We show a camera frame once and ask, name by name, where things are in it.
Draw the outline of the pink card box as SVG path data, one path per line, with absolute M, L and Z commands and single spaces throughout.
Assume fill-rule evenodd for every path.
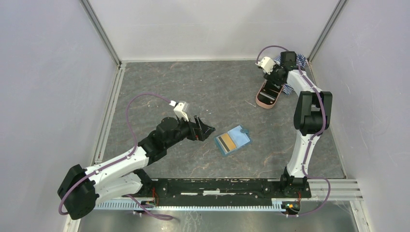
M 259 89 L 255 102 L 264 109 L 272 109 L 283 91 L 284 85 L 265 80 Z

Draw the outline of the orange credit card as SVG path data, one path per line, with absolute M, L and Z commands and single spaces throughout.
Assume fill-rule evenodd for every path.
M 226 132 L 220 136 L 217 137 L 217 142 L 223 149 L 225 153 L 229 153 L 235 149 L 237 149 L 236 144 L 234 143 L 233 139 L 231 136 Z

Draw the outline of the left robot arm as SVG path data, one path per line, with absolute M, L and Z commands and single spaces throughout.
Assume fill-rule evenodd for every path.
M 184 139 L 203 142 L 214 131 L 198 116 L 194 116 L 193 122 L 166 117 L 137 146 L 123 154 L 86 168 L 80 164 L 72 166 L 57 190 L 59 214 L 77 220 L 112 198 L 136 193 L 148 196 L 152 184 L 135 174 L 136 170 L 159 161 L 166 156 L 167 149 Z

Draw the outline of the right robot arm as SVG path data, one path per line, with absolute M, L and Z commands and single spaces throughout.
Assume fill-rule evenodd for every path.
M 269 59 L 264 71 L 268 81 L 288 84 L 298 96 L 293 116 L 296 130 L 293 154 L 279 181 L 280 193 L 292 197 L 307 188 L 309 162 L 314 146 L 329 127 L 333 95 L 308 78 L 294 51 L 281 52 L 279 62 Z

